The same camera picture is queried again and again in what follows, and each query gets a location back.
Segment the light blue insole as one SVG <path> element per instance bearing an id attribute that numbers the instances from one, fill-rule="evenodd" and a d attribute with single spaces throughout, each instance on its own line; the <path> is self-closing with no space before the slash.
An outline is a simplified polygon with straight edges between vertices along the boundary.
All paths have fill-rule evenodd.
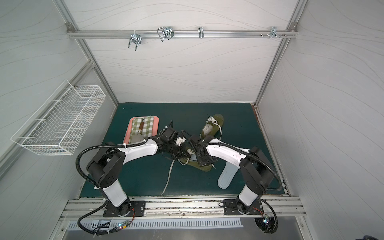
<path id="1" fill-rule="evenodd" d="M 218 179 L 219 188 L 223 190 L 227 189 L 238 170 L 239 167 L 231 164 L 230 162 L 226 162 L 226 165 Z"/>

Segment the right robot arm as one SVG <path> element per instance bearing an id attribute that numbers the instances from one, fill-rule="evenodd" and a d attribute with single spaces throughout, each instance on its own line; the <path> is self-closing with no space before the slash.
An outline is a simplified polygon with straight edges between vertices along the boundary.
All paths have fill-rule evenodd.
<path id="1" fill-rule="evenodd" d="M 277 172 L 259 148 L 241 149 L 212 136 L 202 139 L 193 135 L 189 141 L 200 165 L 211 164 L 214 158 L 218 158 L 240 170 L 245 186 L 237 197 L 239 208 L 246 210 L 259 200 L 274 179 L 279 183 L 278 190 L 281 189 Z"/>

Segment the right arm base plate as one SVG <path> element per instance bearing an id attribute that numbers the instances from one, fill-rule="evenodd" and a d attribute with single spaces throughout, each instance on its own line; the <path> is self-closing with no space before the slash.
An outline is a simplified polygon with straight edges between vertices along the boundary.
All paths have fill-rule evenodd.
<path id="1" fill-rule="evenodd" d="M 239 199 L 224 199 L 218 203 L 220 208 L 224 209 L 226 216 L 234 215 L 264 215 L 262 203 L 255 200 L 250 206 L 246 206 Z"/>

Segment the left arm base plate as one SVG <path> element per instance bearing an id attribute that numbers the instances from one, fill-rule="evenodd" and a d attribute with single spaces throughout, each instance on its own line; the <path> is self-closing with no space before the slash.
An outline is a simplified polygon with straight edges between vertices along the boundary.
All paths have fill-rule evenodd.
<path id="1" fill-rule="evenodd" d="M 146 207 L 145 201 L 126 201 L 121 206 L 115 207 L 110 201 L 107 202 L 103 213 L 104 218 L 117 217 L 143 217 Z"/>

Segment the olive shoe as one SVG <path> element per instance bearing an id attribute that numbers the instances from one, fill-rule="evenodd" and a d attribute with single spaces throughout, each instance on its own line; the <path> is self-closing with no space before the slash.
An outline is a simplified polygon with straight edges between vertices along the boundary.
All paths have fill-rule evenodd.
<path id="1" fill-rule="evenodd" d="M 213 168 L 213 164 L 204 165 L 201 167 L 198 163 L 197 158 L 196 158 L 195 151 L 192 149 L 187 149 L 185 152 L 182 152 L 180 154 L 170 154 L 169 157 L 166 156 L 165 153 L 162 153 L 162 156 L 165 157 L 166 159 L 172 161 L 172 162 L 171 162 L 169 172 L 168 172 L 168 179 L 167 179 L 166 185 L 165 185 L 165 187 L 161 193 L 161 196 L 167 190 L 167 187 L 168 187 L 169 182 L 170 182 L 171 174 L 172 174 L 172 169 L 173 169 L 174 163 L 176 161 L 179 162 L 182 166 L 189 165 L 189 166 L 192 166 L 192 167 L 194 167 L 200 171 L 203 171 L 203 172 L 209 172 Z"/>
<path id="2" fill-rule="evenodd" d="M 218 139 L 221 140 L 223 135 L 223 130 L 222 130 L 223 125 L 224 125 L 224 117 L 221 114 L 215 114 L 213 116 L 209 116 L 202 129 L 200 137 L 203 139 L 207 136 L 215 137 L 217 134 L 219 134 Z"/>

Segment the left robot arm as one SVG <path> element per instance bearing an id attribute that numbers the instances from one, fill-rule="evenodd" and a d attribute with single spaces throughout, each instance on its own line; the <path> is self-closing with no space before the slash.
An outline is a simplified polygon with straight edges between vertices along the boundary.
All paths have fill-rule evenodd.
<path id="1" fill-rule="evenodd" d="M 106 145 L 95 146 L 94 149 L 99 150 L 88 163 L 87 171 L 96 183 L 96 188 L 118 208 L 128 203 L 128 196 L 119 182 L 123 165 L 162 153 L 170 154 L 176 159 L 188 156 L 186 141 L 186 137 L 169 124 L 159 134 L 147 138 L 140 137 L 135 143 L 114 145 L 109 142 Z"/>

